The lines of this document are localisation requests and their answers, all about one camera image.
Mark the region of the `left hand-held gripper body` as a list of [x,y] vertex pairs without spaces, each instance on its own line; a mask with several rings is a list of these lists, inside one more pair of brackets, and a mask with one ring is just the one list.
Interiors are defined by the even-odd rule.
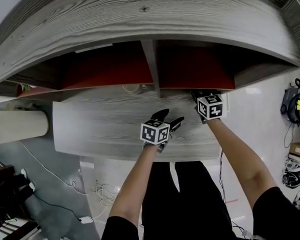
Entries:
[[169,140],[170,124],[150,119],[141,124],[140,140],[143,149],[147,146],[158,146],[157,152],[161,153]]

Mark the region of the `black framed picture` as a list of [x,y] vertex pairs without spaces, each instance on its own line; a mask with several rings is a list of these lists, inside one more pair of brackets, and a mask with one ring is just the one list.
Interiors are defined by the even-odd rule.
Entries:
[[87,52],[87,51],[92,51],[92,50],[96,50],[96,49],[101,49],[101,48],[106,48],[106,47],[111,47],[111,46],[113,46],[112,43],[102,44],[102,45],[96,45],[96,46],[92,46],[92,47],[88,47],[88,48],[83,48],[83,49],[76,50],[75,53],[79,54],[79,53],[83,53],[83,52]]

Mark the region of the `black and yellow vacuum cleaner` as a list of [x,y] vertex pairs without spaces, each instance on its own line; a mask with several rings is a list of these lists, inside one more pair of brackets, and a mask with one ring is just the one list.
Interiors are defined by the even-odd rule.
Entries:
[[284,90],[280,113],[292,124],[300,125],[300,79],[296,78],[295,86]]

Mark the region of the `white round pedestal table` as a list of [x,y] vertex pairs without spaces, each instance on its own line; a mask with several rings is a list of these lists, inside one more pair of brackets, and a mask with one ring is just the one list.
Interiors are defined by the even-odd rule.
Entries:
[[0,110],[0,145],[44,136],[49,119],[39,110]]

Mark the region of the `person's black shirt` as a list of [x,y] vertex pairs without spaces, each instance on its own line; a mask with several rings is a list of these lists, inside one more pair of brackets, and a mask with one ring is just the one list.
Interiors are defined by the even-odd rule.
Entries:
[[[278,187],[264,192],[254,204],[253,234],[265,240],[300,240],[300,211]],[[139,240],[138,230],[130,221],[114,216],[107,219],[101,240]],[[232,224],[213,227],[180,226],[174,232],[144,230],[143,240],[244,240],[235,235]]]

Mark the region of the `person's right forearm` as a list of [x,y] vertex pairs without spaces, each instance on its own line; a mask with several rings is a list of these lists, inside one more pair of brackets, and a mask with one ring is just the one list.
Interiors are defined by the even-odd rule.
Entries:
[[231,165],[251,208],[258,198],[277,184],[262,159],[220,119],[207,124]]

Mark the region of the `grey wooden desk with hutch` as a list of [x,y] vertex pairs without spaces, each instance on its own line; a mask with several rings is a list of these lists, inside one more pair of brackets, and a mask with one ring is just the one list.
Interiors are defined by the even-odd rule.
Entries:
[[0,0],[0,95],[52,101],[62,153],[134,160],[141,124],[169,109],[185,120],[159,160],[215,159],[191,90],[227,94],[295,69],[298,0]]

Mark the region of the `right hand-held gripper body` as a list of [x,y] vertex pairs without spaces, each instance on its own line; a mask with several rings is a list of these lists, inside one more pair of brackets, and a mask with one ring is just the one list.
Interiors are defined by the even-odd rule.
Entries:
[[196,103],[195,110],[203,124],[209,120],[227,117],[227,103],[220,93],[209,92],[208,90],[191,90],[191,96]]

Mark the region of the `white mug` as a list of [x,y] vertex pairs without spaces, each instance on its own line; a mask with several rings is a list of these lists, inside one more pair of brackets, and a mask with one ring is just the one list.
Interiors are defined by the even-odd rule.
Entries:
[[153,89],[151,84],[125,84],[122,85],[122,88],[125,92],[132,95],[139,95]]

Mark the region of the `person's left forearm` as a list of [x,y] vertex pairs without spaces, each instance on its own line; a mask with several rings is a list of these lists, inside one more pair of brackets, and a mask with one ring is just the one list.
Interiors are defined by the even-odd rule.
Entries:
[[125,179],[110,210],[110,217],[121,217],[138,226],[153,162],[159,146],[146,145]]

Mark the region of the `person's black trousers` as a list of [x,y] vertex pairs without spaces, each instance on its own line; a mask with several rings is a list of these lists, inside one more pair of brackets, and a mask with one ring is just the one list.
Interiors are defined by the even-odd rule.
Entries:
[[143,240],[237,240],[221,192],[201,161],[154,162],[142,203]]

